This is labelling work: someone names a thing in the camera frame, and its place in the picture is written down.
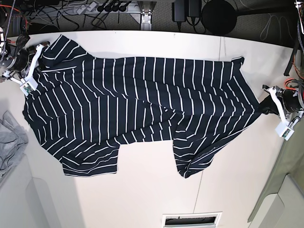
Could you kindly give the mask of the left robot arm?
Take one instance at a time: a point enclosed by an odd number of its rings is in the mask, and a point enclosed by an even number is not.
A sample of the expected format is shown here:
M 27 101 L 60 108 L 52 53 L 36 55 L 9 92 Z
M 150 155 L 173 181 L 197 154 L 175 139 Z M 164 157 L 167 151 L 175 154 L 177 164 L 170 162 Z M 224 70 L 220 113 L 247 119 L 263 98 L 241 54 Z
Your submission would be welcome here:
M 289 115 L 297 113 L 298 119 L 304 114 L 304 73 L 295 65 L 298 49 L 304 48 L 304 2 L 295 1 L 295 8 L 298 13 L 297 38 L 284 76 L 284 88 L 278 86 L 269 87 L 263 85 L 263 90 L 268 96 L 259 104 L 258 110 L 262 114 L 275 114 L 280 117 L 281 122 L 289 125 Z

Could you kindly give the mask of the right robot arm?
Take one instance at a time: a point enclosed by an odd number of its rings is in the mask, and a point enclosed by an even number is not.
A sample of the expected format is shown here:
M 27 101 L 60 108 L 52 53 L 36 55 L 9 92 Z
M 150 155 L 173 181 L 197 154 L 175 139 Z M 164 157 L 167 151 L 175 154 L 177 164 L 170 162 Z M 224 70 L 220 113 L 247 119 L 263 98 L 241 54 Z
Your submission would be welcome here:
M 50 42 L 42 42 L 36 46 L 26 48 L 30 40 L 28 33 L 29 23 L 22 11 L 15 6 L 14 0 L 10 5 L 0 5 L 0 12 L 4 13 L 5 21 L 0 25 L 0 68 L 3 73 L 2 81 L 11 80 L 19 85 L 34 84 L 33 73 L 40 69 L 42 52 L 50 46 Z M 13 14 L 21 17 L 19 36 L 16 41 L 9 39 L 9 29 L 13 24 Z

